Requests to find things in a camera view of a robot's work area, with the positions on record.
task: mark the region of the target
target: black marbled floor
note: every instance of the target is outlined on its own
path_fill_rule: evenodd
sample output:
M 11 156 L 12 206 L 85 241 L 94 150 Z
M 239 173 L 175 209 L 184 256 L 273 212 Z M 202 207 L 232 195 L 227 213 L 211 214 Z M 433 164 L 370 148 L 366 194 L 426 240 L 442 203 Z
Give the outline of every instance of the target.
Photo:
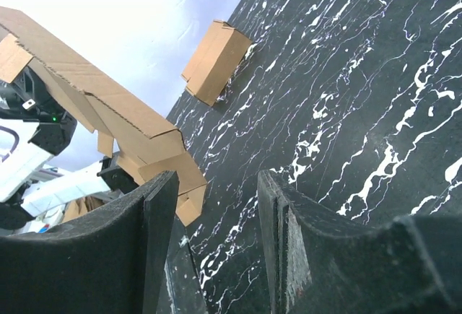
M 210 182 L 188 227 L 210 313 L 269 313 L 259 170 L 363 224 L 462 212 L 461 0 L 243 0 L 230 23 L 255 44 L 222 101 L 169 116 Z

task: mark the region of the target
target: small cardboard box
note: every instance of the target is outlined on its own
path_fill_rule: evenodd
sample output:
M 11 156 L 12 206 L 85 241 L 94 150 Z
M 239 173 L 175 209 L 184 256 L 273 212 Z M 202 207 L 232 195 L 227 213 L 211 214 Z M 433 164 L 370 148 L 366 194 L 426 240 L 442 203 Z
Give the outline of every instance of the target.
M 214 20 L 181 74 L 186 91 L 213 106 L 251 44 L 234 27 Z
M 189 204 L 184 200 L 188 191 L 194 191 L 194 198 L 197 189 L 204 187 L 205 192 L 204 175 L 187 153 L 178 128 L 26 14 L 0 7 L 0 79 L 12 83 L 26 66 L 88 131 L 98 131 L 100 152 L 112 157 L 117 141 L 123 154 L 118 164 L 139 185 L 175 170 L 182 188 L 179 208 Z M 184 222 L 200 215 L 200 210 L 178 212 Z

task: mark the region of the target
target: torn cardboard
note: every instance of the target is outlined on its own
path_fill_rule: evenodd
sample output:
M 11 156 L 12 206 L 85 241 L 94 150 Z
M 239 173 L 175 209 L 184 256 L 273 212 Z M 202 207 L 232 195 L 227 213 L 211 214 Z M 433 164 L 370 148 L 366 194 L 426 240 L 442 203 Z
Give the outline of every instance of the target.
M 214 20 L 181 74 L 186 91 L 213 106 L 251 44 L 234 27 Z
M 91 196 L 71 201 L 66 207 L 66 211 L 64 212 L 64 217 L 61 223 L 81 217 L 89 211 L 101 207 L 103 204 L 104 202 Z
M 173 124 L 26 14 L 0 7 L 0 40 L 0 79 L 12 82 L 29 66 L 56 102 L 87 130 L 98 131 L 100 152 L 112 157 L 118 142 L 118 164 L 139 185 L 164 169 L 178 172 L 180 195 L 206 186 Z M 192 213 L 180 218 L 190 222 L 200 214 L 195 212 L 194 218 Z

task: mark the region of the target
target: white paint splatter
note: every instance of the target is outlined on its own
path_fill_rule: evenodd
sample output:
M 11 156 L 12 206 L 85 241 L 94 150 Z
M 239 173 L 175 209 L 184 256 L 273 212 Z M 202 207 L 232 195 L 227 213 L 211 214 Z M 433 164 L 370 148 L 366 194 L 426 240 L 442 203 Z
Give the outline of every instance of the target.
M 438 18 L 436 18 L 433 22 L 431 22 L 430 24 L 433 24 L 435 23 L 436 21 L 438 21 L 441 17 L 443 19 L 446 19 L 448 18 L 452 13 L 458 11 L 459 9 L 462 9 L 462 0 L 459 0 L 454 6 L 452 6 L 451 8 L 447 9 L 445 12 L 443 12 L 443 14 L 441 14 Z
M 446 195 L 445 197 L 445 200 L 443 202 L 440 203 L 440 205 L 438 207 L 436 207 L 435 209 L 433 209 L 430 214 L 433 214 L 433 213 L 436 213 L 437 211 L 440 210 L 440 208 L 445 204 L 447 203 L 448 201 L 450 200 L 450 195 Z
M 456 99 L 456 95 L 454 94 L 452 90 L 445 90 L 444 92 L 438 92 L 437 90 L 433 90 L 433 91 L 436 92 L 436 94 L 438 95 L 438 99 L 442 97 L 446 97 L 446 96 L 448 96 L 451 100 Z
M 182 236 L 181 241 L 180 241 L 180 248 L 184 247 L 187 245 L 189 242 L 188 236 Z
M 401 131 L 403 126 L 407 126 L 411 128 L 411 126 L 406 121 L 414 115 L 416 109 L 417 109 L 416 106 L 412 106 L 404 113 L 403 119 L 401 119 L 401 121 L 396 124 L 396 130 Z
M 385 169 L 389 165 L 395 165 L 395 164 L 399 163 L 399 161 L 398 161 L 398 153 L 395 152 L 393 150 L 393 146 L 391 146 L 391 144 L 389 144 L 387 146 L 387 148 L 385 149 L 385 151 L 383 152 L 383 154 L 385 155 L 385 157 L 383 158 L 382 162 L 378 165 L 377 170 L 372 172 L 369 175 L 369 177 L 367 177 L 367 179 L 365 180 L 364 185 L 362 187 L 362 190 L 359 193 L 353 193 L 352 195 L 350 195 L 348 200 L 346 200 L 346 202 L 337 211 L 337 214 L 346 216 L 347 212 L 351 210 L 350 204 L 353 202 L 354 197 L 359 197 L 362 200 L 362 202 L 364 203 L 364 205 L 365 205 L 365 207 L 367 209 L 368 205 L 367 205 L 367 199 L 366 198 L 369 195 L 370 189 L 372 189 L 372 187 L 373 187 L 372 180 L 375 177 L 391 178 L 396 174 L 396 166 L 392 167 L 391 173 L 387 173 L 385 171 Z
M 308 141 L 298 141 L 296 148 L 295 148 L 295 157 L 292 161 L 292 168 L 294 169 L 293 174 L 289 177 L 289 184 L 293 184 L 297 182 L 297 178 L 302 175 L 306 169 L 306 165 L 300 165 L 298 160 L 301 158 L 300 154 L 303 150 L 306 151 L 306 155 L 304 158 L 313 157 L 315 154 L 319 153 L 320 149 L 319 146 L 321 145 L 321 137 L 324 134 L 324 131 L 320 130 L 315 137 L 313 142 Z
M 448 49 L 448 50 L 446 50 L 446 51 L 441 52 L 441 54 L 442 54 L 445 58 L 447 58 L 447 57 L 449 57 L 450 52 L 452 52 L 452 51 L 453 51 L 452 49 Z
M 327 113 L 324 112 L 325 110 L 327 110 L 326 106 L 322 107 L 320 110 L 313 108 L 313 119 L 321 119 L 327 117 Z
M 253 54 L 253 49 L 255 49 L 256 46 L 257 46 L 257 43 L 254 43 L 253 45 L 250 45 L 250 47 L 248 48 L 247 52 L 245 52 L 244 60 L 247 60 L 247 59 L 249 59 L 249 57 L 252 56 L 252 54 Z
M 434 195 L 430 195 L 430 196 L 427 196 L 426 198 L 424 198 L 417 207 L 414 207 L 411 210 L 411 215 L 416 214 L 424 206 L 424 204 L 426 204 L 428 201 L 434 200 L 436 198 L 437 198 L 437 196 L 434 196 Z
M 274 65 L 276 65 L 276 60 L 277 59 L 274 59 L 274 61 L 271 63 L 270 66 L 268 66 L 268 68 L 265 70 L 265 72 L 270 72 L 274 68 Z
M 316 25 L 318 25 L 319 23 L 319 19 L 321 18 L 321 16 L 317 16 L 312 22 L 310 25 L 308 25 L 309 27 L 315 27 Z
M 454 178 L 456 178 L 457 172 L 459 171 L 461 166 L 462 166 L 462 157 L 446 169 L 445 179 L 449 184 L 451 184 Z

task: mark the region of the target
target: black plastic part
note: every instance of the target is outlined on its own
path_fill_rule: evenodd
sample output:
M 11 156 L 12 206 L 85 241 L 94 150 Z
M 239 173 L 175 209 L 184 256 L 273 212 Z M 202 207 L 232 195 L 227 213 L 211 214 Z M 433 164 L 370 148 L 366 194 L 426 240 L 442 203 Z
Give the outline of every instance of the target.
M 269 171 L 258 174 L 258 208 L 273 314 L 462 313 L 462 217 L 373 229 Z
M 2 314 L 154 314 L 175 216 L 178 176 L 45 233 L 0 237 Z
M 122 193 L 129 193 L 138 188 L 134 179 L 117 165 L 119 152 L 114 153 L 113 157 L 104 157 L 101 171 L 98 176 L 101 177 L 112 191 L 120 190 Z
M 69 146 L 77 127 L 77 120 L 70 114 L 55 123 L 40 123 L 29 142 L 56 156 Z
M 52 123 L 60 121 L 66 114 L 47 91 L 43 80 L 29 67 L 11 84 L 0 81 L 0 97 L 6 100 L 9 109 L 0 108 L 0 118 Z M 34 100 L 35 105 L 25 110 L 22 104 Z
M 17 230 L 35 217 L 21 207 L 22 195 L 29 187 L 23 184 L 6 202 L 0 202 L 0 229 Z
M 8 203 L 0 202 L 0 229 L 17 230 L 31 220 L 34 220 L 34 217 L 21 206 L 10 206 Z

